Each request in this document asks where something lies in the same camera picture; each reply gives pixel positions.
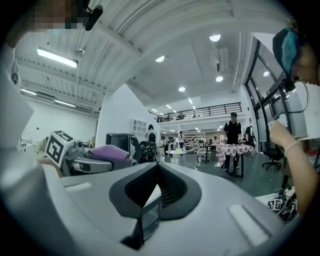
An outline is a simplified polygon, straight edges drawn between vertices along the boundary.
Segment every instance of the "glass wall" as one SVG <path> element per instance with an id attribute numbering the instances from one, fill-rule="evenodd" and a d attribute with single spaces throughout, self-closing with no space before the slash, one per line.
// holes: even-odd
<path id="1" fill-rule="evenodd" d="M 283 71 L 274 55 L 257 40 L 254 52 L 251 73 L 245 84 L 248 94 L 252 96 L 251 103 L 255 111 L 259 132 L 259 143 L 270 142 L 268 124 L 279 114 L 281 121 L 294 136 L 307 134 L 305 116 L 303 113 L 290 113 L 301 111 L 303 107 L 295 90 L 287 93 L 280 83 Z"/>

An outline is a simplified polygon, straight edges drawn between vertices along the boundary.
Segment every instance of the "white wall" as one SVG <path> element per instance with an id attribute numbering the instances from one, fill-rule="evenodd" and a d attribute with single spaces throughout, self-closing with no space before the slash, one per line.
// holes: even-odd
<path id="1" fill-rule="evenodd" d="M 231 92 L 213 93 L 209 95 L 203 95 L 200 98 L 201 98 L 200 108 L 241 102 L 239 94 L 236 92 L 235 93 L 231 93 Z"/>
<path id="2" fill-rule="evenodd" d="M 312 84 L 306 84 L 310 99 L 309 106 L 303 112 L 306 124 L 307 135 L 311 138 L 320 138 L 320 87 Z M 307 92 L 302 82 L 296 82 L 296 93 L 300 98 L 302 109 L 306 107 Z"/>
<path id="3" fill-rule="evenodd" d="M 132 119 L 145 122 L 147 126 L 153 125 L 156 139 L 160 139 L 159 124 L 129 87 L 123 84 L 113 95 L 104 96 L 96 132 L 96 147 L 106 144 L 108 133 L 132 134 Z M 137 137 L 139 142 L 145 140 L 144 136 Z"/>
<path id="4" fill-rule="evenodd" d="M 49 136 L 50 132 L 58 130 L 84 142 L 95 136 L 98 120 L 95 116 L 72 112 L 29 99 L 26 99 L 26 102 L 34 112 L 21 137 L 31 137 L 33 143 Z"/>

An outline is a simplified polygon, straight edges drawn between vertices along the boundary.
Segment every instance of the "black shirt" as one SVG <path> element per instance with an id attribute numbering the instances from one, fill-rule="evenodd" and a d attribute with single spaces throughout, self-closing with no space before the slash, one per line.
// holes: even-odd
<path id="1" fill-rule="evenodd" d="M 238 134 L 241 134 L 241 124 L 239 122 L 235 122 L 234 124 L 229 121 L 229 123 L 225 123 L 223 130 L 226 132 L 227 136 L 227 144 L 238 144 Z"/>

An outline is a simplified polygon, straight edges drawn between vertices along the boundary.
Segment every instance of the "woman's arm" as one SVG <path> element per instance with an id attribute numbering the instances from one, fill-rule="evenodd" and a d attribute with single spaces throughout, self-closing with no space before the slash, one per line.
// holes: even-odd
<path id="1" fill-rule="evenodd" d="M 303 215 L 314 198 L 319 177 L 298 141 L 278 121 L 272 123 L 270 138 L 285 150 L 298 200 L 298 211 Z"/>

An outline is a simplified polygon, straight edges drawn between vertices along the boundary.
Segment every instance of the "balcony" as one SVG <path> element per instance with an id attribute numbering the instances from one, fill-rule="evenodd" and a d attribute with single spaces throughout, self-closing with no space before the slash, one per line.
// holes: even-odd
<path id="1" fill-rule="evenodd" d="M 153 118 L 158 123 L 178 121 L 178 120 L 193 120 L 197 118 L 216 118 L 221 115 L 231 114 L 232 112 L 241 113 L 241 103 L 235 102 L 230 104 L 207 106 L 196 109 L 179 111 L 177 113 L 168 113 L 164 115 L 156 115 L 149 111 Z"/>

